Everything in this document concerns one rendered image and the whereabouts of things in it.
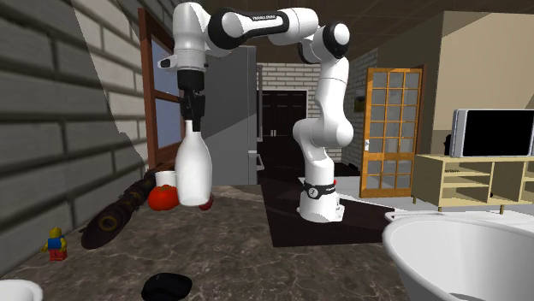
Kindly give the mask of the white cup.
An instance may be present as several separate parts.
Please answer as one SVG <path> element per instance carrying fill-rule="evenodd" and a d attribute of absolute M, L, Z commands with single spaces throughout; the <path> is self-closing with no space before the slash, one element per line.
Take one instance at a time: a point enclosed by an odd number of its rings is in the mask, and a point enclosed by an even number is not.
<path fill-rule="evenodd" d="M 158 171 L 155 173 L 156 186 L 176 186 L 174 170 Z"/>

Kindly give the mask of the grey refrigerator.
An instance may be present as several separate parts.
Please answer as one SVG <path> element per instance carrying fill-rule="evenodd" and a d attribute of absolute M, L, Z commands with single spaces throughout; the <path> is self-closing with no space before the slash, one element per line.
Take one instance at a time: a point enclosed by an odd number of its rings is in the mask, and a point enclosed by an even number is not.
<path fill-rule="evenodd" d="M 241 46 L 208 57 L 201 133 L 212 160 L 215 186 L 257 183 L 257 49 Z"/>

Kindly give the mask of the small white bowl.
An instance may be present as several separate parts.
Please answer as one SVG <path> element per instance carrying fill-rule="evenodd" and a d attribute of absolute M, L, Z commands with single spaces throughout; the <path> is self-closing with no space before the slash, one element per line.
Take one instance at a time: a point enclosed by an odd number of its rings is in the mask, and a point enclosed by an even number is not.
<path fill-rule="evenodd" d="M 0 280 L 0 301 L 43 301 L 43 290 L 29 280 Z"/>

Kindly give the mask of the black rounded object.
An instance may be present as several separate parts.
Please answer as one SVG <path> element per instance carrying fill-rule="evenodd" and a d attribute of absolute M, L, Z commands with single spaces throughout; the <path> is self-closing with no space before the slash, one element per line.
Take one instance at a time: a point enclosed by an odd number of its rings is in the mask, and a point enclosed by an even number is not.
<path fill-rule="evenodd" d="M 159 273 L 144 284 L 141 297 L 144 301 L 180 301 L 193 287 L 192 280 L 182 274 Z"/>

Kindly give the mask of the brown framed window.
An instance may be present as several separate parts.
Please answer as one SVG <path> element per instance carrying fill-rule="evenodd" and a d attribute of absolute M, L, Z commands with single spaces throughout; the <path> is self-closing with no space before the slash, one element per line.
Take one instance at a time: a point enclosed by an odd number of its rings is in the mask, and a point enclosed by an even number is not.
<path fill-rule="evenodd" d="M 147 9 L 138 9 L 138 17 L 148 164 L 150 168 L 172 170 L 185 135 L 185 122 L 177 75 L 160 69 L 157 62 L 171 55 L 174 42 Z"/>

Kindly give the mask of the dark robot stand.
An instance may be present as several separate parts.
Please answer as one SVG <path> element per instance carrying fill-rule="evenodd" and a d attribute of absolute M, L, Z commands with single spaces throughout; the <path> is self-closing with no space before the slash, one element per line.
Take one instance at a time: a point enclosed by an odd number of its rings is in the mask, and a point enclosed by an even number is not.
<path fill-rule="evenodd" d="M 384 215 L 392 209 L 342 199 L 342 221 L 315 223 L 297 212 L 300 186 L 275 181 L 261 185 L 264 207 L 275 247 L 380 243 L 388 225 Z"/>

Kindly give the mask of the orange glass panel door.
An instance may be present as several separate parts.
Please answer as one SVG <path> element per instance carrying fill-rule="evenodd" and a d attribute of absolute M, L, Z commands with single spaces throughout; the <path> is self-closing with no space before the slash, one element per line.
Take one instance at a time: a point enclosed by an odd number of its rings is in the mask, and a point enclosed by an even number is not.
<path fill-rule="evenodd" d="M 359 195 L 409 197 L 418 137 L 422 68 L 369 68 Z"/>

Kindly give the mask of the dark brown rolled log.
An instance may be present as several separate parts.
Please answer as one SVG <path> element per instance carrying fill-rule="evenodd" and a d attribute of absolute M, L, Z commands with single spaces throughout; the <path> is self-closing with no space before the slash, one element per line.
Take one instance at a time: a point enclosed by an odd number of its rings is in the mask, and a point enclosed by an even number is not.
<path fill-rule="evenodd" d="M 156 169 L 149 169 L 141 180 L 135 181 L 114 203 L 106 206 L 89 221 L 80 231 L 83 248 L 94 250 L 107 245 L 122 231 L 156 186 L 156 172 Z"/>

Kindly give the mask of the pale yellow shelf unit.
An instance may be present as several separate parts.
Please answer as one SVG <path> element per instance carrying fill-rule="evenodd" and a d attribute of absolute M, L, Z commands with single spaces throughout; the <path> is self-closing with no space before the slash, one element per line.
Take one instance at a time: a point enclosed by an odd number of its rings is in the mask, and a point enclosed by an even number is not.
<path fill-rule="evenodd" d="M 438 209 L 534 204 L 534 156 L 417 155 L 412 198 Z"/>

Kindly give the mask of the large white bowl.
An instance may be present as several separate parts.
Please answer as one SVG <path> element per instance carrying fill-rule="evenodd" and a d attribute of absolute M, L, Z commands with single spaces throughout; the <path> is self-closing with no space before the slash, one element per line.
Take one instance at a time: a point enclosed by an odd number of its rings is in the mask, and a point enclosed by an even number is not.
<path fill-rule="evenodd" d="M 436 211 L 385 218 L 410 301 L 534 301 L 534 232 Z"/>

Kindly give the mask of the white bottle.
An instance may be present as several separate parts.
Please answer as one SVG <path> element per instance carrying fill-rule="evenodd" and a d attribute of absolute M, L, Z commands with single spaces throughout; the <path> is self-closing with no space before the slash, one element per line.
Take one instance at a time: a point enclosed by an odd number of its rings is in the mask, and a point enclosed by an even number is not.
<path fill-rule="evenodd" d="M 194 132 L 193 122 L 185 120 L 185 136 L 175 158 L 176 189 L 184 206 L 206 204 L 211 196 L 212 163 L 201 132 Z"/>

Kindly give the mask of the red tomato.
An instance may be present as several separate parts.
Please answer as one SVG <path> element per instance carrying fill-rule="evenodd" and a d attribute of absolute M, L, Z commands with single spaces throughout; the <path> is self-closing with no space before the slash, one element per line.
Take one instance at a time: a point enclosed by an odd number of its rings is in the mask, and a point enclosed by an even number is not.
<path fill-rule="evenodd" d="M 147 202 L 149 207 L 155 211 L 172 210 L 180 204 L 176 188 L 170 185 L 154 187 Z"/>

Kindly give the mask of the silver framed television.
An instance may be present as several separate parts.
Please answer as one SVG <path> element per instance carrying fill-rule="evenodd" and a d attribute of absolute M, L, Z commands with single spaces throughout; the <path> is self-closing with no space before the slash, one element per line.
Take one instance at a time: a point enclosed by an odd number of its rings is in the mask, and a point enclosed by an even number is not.
<path fill-rule="evenodd" d="M 456 109 L 448 154 L 534 156 L 534 109 Z"/>

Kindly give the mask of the yellow toy figure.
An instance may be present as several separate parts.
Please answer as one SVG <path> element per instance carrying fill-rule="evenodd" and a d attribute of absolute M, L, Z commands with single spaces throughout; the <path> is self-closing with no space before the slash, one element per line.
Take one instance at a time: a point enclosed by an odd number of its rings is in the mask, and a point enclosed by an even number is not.
<path fill-rule="evenodd" d="M 51 261 L 63 261 L 68 257 L 67 241 L 61 228 L 53 227 L 50 230 L 49 238 L 40 251 L 47 252 Z"/>

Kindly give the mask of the dark double door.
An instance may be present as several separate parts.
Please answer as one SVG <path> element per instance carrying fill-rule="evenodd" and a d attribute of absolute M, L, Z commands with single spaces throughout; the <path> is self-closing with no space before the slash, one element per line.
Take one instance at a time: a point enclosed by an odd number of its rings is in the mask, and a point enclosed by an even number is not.
<path fill-rule="evenodd" d="M 298 90 L 262 91 L 262 156 L 295 157 L 301 154 L 293 137 L 296 121 L 306 118 L 307 92 Z"/>

